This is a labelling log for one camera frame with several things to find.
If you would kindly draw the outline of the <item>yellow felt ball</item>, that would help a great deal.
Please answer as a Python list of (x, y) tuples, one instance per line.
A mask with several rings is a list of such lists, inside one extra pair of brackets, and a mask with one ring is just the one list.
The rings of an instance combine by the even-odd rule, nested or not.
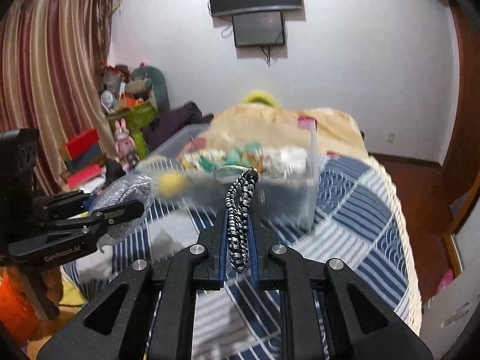
[(163, 198), (174, 198), (182, 194), (191, 185), (183, 172), (164, 172), (158, 177), (158, 194)]

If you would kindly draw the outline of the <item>floral fabric scrunchie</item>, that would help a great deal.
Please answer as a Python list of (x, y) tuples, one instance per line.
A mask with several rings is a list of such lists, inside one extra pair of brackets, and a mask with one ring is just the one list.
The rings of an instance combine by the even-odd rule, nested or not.
[(224, 165), (225, 157), (226, 153), (223, 150), (199, 150), (184, 154), (181, 158), (181, 165), (185, 169), (213, 172)]

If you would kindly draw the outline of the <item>green knitted glove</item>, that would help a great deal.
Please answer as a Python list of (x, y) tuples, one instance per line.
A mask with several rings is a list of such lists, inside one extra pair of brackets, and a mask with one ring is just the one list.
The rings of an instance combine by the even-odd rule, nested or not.
[(224, 151), (226, 157), (225, 166), (253, 167), (259, 172), (263, 170), (263, 158), (261, 154), (262, 145), (258, 142), (249, 142), (241, 147), (233, 147), (231, 150)]

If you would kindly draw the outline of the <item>red book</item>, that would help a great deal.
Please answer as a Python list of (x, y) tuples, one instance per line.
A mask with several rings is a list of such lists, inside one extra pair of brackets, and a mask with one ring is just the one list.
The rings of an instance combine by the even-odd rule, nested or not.
[(99, 166), (97, 163), (87, 166), (84, 169), (81, 169), (79, 172), (75, 173), (74, 175), (71, 175), (67, 179), (67, 186), (69, 187), (69, 189), (73, 190), (79, 185), (83, 185), (84, 183), (99, 176), (101, 173), (101, 166)]

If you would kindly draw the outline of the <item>red gift box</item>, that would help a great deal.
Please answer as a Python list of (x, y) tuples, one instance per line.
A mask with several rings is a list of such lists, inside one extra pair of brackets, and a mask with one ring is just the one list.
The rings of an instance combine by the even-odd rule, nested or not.
[(76, 135), (61, 146), (58, 151), (63, 160), (73, 160), (99, 142), (99, 135), (95, 128), (90, 128)]

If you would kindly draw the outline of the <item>dark blue box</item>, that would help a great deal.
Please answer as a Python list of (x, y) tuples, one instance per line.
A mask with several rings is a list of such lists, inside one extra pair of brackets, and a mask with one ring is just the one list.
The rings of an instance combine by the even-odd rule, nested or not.
[(84, 153), (80, 154), (77, 158), (73, 160), (65, 160), (65, 166), (67, 170), (74, 174), (79, 172), (81, 169), (89, 166), (95, 162), (95, 160), (103, 153), (100, 144), (97, 142), (92, 145)]

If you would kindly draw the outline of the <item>blue patchwork bed cover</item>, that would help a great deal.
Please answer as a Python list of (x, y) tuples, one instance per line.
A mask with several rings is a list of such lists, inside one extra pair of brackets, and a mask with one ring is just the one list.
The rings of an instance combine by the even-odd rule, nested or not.
[[(339, 154), (319, 158), (319, 192), (312, 228), (269, 219), (277, 233), (305, 258), (343, 260), (414, 331), (422, 325), (422, 297), (413, 252), (396, 188), (374, 159)], [(142, 224), (120, 244), (106, 246), (64, 266), (64, 275), (86, 299), (95, 297), (133, 261), (156, 261), (192, 245), (216, 221), (200, 205), (155, 201)], [(278, 359), (280, 306), (277, 292), (261, 292), (251, 277), (233, 271), (218, 292), (196, 302), (194, 359)]]

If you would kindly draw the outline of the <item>pink rabbit toy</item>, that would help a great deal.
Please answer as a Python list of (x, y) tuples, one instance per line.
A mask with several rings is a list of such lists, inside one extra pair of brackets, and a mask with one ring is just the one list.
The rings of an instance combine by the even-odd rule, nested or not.
[(133, 169), (138, 163), (137, 146), (129, 133), (125, 119), (115, 121), (114, 136), (117, 156), (128, 164), (130, 169)]

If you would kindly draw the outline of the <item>green cardboard box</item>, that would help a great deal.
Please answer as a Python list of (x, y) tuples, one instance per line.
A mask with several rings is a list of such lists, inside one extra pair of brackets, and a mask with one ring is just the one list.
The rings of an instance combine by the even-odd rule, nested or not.
[(129, 134), (136, 144), (138, 156), (143, 159), (148, 155), (148, 149), (141, 129), (149, 125), (157, 114), (158, 112), (149, 102), (143, 102), (132, 108), (124, 108), (121, 111), (113, 112), (107, 116), (107, 120), (112, 132), (115, 131), (116, 120), (125, 120)]

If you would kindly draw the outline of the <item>clear plastic storage bin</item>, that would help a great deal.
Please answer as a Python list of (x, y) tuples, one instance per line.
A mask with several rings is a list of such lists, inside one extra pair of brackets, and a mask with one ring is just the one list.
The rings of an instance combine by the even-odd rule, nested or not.
[[(261, 172), (242, 166), (222, 166), (213, 172), (185, 169), (181, 165), (184, 154), (208, 149), (202, 133), (210, 124), (182, 128), (141, 161), (137, 169), (154, 180), (157, 198), (170, 206), (216, 211), (232, 200), (235, 207), (255, 210), (265, 222), (310, 229), (319, 184), (316, 122), (302, 117), (298, 126), (311, 132), (311, 147), (262, 145)], [(190, 187), (177, 197), (160, 197), (157, 179), (164, 172), (183, 172), (190, 180)]]

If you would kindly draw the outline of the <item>green dinosaur plush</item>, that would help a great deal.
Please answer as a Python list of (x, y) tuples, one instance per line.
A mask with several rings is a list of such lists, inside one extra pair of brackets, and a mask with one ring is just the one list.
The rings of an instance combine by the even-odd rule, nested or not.
[(134, 69), (130, 73), (125, 92), (148, 101), (159, 113), (170, 110), (166, 80), (156, 67), (146, 65)]

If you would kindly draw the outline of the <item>striped red curtain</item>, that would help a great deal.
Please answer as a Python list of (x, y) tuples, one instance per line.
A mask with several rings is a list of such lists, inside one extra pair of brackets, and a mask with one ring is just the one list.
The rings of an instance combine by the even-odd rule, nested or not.
[(35, 174), (57, 193), (59, 148), (87, 129), (115, 151), (98, 94), (107, 64), (113, 0), (15, 0), (1, 19), (1, 130), (40, 132)]

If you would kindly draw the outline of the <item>beige fleece blanket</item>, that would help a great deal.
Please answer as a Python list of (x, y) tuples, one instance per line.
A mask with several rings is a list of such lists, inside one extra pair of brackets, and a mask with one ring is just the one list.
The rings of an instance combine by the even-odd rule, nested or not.
[(230, 150), (249, 142), (266, 147), (311, 147), (311, 132), (299, 127), (299, 118), (316, 121), (317, 150), (368, 158), (356, 121), (347, 113), (331, 108), (289, 111), (261, 104), (239, 104), (215, 116), (202, 133), (208, 149)]

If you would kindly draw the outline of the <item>yellow plush toy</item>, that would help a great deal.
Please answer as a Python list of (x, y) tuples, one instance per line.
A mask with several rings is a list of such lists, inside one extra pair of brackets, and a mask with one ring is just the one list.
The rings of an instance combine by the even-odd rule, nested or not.
[(244, 104), (261, 104), (271, 108), (278, 108), (278, 101), (271, 94), (263, 90), (250, 91), (242, 100)]

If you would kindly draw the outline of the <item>small wall monitor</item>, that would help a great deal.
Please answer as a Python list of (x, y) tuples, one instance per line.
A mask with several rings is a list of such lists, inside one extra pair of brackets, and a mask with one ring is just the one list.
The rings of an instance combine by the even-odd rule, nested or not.
[(280, 11), (258, 11), (233, 17), (236, 48), (283, 47), (285, 25)]

